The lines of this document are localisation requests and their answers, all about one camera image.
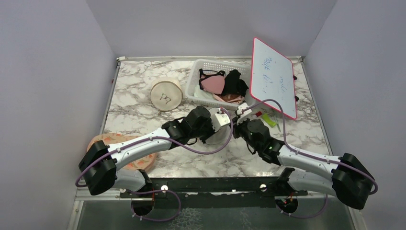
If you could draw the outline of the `white mesh laundry bag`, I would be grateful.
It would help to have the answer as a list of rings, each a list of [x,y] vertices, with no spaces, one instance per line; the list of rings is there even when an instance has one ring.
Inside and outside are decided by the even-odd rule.
[[[217,145],[217,144],[225,144],[231,134],[231,126],[226,126],[220,129],[218,132],[214,132],[210,134],[207,138],[202,140],[204,144],[208,145]]]

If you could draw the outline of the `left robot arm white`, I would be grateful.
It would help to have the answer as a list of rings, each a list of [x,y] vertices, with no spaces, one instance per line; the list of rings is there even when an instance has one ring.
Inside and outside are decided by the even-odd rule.
[[[102,140],[94,142],[79,162],[80,176],[90,194],[96,196],[114,187],[119,181],[116,173],[127,164],[152,153],[186,147],[190,140],[213,133],[209,110],[198,106],[187,116],[166,122],[139,138],[110,145]]]

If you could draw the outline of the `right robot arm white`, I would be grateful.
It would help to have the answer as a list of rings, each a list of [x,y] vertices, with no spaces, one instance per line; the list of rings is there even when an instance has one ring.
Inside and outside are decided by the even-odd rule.
[[[260,120],[237,120],[233,118],[235,139],[242,138],[263,161],[286,167],[276,182],[280,194],[315,191],[334,196],[351,208],[364,209],[374,178],[354,155],[329,156],[290,147],[273,138]]]

